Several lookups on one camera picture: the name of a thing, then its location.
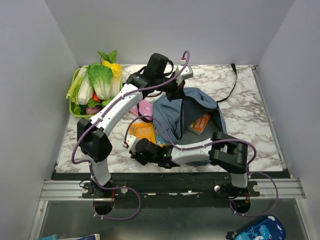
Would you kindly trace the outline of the blue student backpack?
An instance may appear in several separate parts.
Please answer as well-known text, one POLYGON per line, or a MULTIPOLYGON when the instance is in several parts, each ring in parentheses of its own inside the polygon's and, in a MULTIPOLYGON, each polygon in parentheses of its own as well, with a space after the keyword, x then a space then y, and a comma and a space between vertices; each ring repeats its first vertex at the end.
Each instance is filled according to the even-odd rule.
MULTIPOLYGON (((185 89, 185 98, 169 101, 162 96, 153 104, 153 122, 169 145, 180 145, 179 140, 188 138, 183 131, 194 121, 205 114, 210 114, 214 125, 214 133, 227 134, 226 123, 218 103, 198 88, 185 89)), ((208 160, 190 162, 190 166, 206 166, 208 160)))

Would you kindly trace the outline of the orange treehouse story book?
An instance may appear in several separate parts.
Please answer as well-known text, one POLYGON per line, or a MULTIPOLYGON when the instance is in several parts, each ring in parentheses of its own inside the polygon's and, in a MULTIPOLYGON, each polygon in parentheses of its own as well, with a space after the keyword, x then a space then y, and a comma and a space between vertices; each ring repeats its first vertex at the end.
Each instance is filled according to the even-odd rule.
POLYGON ((210 118, 211 118, 211 115, 209 113, 206 113, 205 115, 201 116, 196 121, 191 123, 187 129, 197 135, 201 135, 206 125, 208 124, 210 118))

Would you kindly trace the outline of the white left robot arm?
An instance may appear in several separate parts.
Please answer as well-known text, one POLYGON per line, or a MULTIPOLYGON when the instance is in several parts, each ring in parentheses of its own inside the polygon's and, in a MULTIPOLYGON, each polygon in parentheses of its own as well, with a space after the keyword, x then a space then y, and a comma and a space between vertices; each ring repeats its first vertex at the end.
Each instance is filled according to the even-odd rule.
POLYGON ((106 107, 90 119, 78 121, 75 147, 88 156, 86 162, 95 182, 93 191, 99 197, 107 197, 111 191, 108 156, 112 150, 109 135, 113 128, 132 107, 154 91, 164 92, 170 101, 182 99, 185 96, 182 73, 189 60, 190 52, 186 50, 176 72, 165 73, 170 60, 159 53, 152 54, 147 65, 128 77, 122 90, 106 107))

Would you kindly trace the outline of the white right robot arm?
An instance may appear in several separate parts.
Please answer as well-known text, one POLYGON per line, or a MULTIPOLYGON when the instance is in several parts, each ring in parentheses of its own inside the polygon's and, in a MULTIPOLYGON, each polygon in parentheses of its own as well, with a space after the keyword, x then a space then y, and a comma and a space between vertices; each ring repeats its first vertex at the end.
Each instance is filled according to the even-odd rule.
POLYGON ((141 165, 157 164, 171 169, 193 162, 209 161, 231 175, 230 191, 241 196, 248 190, 247 159, 249 144, 223 132, 213 133, 211 138, 187 145, 159 146, 146 138, 128 135, 124 146, 131 157, 141 165))

